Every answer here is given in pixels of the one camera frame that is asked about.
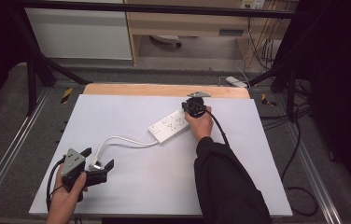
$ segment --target white power strip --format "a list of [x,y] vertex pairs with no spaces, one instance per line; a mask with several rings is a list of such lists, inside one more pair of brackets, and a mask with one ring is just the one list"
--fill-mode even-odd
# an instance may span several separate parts
[[158,142],[163,143],[189,126],[184,117],[184,110],[179,109],[166,118],[161,119],[149,126],[148,130],[153,134]]
[[227,78],[225,78],[225,80],[229,84],[231,84],[231,85],[233,85],[235,87],[245,88],[247,86],[243,81],[241,81],[241,80],[239,80],[239,79],[237,79],[235,77],[227,77]]

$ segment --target human hand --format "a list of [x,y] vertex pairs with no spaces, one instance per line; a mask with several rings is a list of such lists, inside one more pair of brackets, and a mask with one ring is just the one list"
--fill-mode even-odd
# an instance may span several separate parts
[[[206,109],[211,112],[211,106],[207,106]],[[193,136],[195,136],[197,142],[211,135],[213,120],[207,112],[197,119],[191,117],[188,112],[185,112],[185,120],[190,124]]]
[[61,176],[62,170],[63,164],[60,165],[60,168],[57,171],[56,181],[54,184],[54,189],[57,190],[53,192],[49,214],[47,218],[47,223],[50,224],[69,223],[71,216],[74,214],[74,210],[77,207],[77,198],[79,193],[82,190],[88,191],[88,189],[85,188],[85,172],[79,175],[76,183],[74,184],[70,192],[63,188],[63,181]]

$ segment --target white tabletop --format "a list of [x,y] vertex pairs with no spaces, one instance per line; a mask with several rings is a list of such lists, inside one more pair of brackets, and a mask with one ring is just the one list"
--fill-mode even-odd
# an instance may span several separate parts
[[[92,155],[109,136],[151,143],[147,128],[181,107],[187,97],[79,95],[74,111],[30,213],[45,216],[49,172],[68,148]],[[272,217],[292,212],[253,100],[204,98],[226,133],[231,148],[262,192]],[[212,137],[223,143],[218,127]],[[100,161],[114,159],[106,183],[92,186],[77,204],[76,214],[91,217],[190,217],[202,214],[194,182],[196,141],[190,129],[162,145],[139,148],[114,140],[102,149]]]

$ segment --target wooden board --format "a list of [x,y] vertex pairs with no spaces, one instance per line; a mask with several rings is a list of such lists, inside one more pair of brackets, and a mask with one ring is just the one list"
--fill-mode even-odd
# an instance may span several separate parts
[[187,96],[188,93],[203,91],[214,98],[249,99],[248,90],[237,87],[154,85],[154,84],[113,84],[92,83],[83,94],[95,95],[142,95],[142,96]]

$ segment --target black sleeve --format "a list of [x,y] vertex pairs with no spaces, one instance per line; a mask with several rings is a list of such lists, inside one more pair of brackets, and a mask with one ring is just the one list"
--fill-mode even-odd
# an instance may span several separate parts
[[206,224],[271,223],[262,194],[229,147],[205,137],[196,153],[196,189]]

